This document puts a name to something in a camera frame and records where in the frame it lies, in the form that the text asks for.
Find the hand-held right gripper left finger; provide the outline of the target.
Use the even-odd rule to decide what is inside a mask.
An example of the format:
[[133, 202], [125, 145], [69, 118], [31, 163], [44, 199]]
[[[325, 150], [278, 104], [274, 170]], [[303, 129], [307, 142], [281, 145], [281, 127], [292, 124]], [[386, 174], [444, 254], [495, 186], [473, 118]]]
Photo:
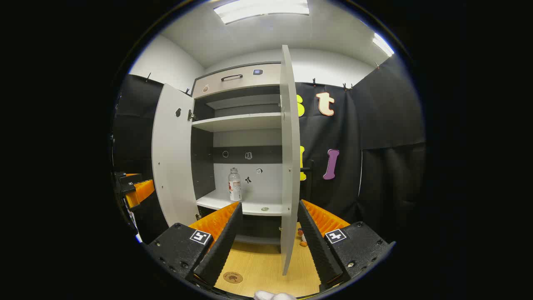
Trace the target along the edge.
[[242, 203], [233, 202], [190, 225], [171, 225], [147, 245], [148, 253], [173, 277], [212, 289], [242, 222]]

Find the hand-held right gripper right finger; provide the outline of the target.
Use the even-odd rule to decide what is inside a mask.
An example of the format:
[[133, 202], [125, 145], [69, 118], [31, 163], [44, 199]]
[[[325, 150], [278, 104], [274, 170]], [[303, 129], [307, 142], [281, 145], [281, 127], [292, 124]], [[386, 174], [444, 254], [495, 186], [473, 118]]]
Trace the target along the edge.
[[365, 222], [349, 224], [305, 200], [299, 201], [298, 220], [321, 292], [361, 280], [395, 248], [394, 241], [386, 241]]

